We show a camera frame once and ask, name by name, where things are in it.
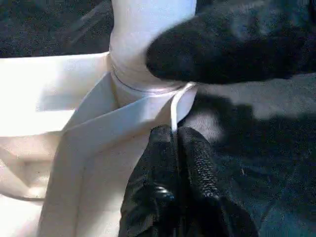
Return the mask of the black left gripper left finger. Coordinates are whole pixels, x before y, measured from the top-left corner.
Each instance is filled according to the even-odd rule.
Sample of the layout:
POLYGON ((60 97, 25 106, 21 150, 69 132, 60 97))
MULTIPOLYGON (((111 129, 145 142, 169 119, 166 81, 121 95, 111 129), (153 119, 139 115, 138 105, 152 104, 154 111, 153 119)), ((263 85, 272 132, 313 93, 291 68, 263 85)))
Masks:
POLYGON ((172 237, 179 223, 179 175, 170 126, 151 130, 120 208, 120 237, 172 237))

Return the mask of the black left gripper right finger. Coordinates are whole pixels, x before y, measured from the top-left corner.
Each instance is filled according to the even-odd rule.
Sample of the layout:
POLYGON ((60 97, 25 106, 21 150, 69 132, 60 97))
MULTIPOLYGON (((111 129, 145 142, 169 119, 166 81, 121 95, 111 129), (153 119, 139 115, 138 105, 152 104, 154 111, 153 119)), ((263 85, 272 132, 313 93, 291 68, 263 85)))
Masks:
POLYGON ((257 237, 249 213, 224 195, 210 143, 190 127, 178 130, 190 222, 196 237, 257 237))

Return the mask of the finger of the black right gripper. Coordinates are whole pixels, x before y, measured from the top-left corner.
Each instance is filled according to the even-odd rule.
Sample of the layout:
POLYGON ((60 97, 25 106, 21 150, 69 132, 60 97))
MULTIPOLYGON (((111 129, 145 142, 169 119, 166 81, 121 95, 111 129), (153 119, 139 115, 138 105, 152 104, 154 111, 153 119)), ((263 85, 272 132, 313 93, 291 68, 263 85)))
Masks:
POLYGON ((207 84, 314 73, 316 3, 216 1, 154 39, 146 67, 159 79, 207 84))

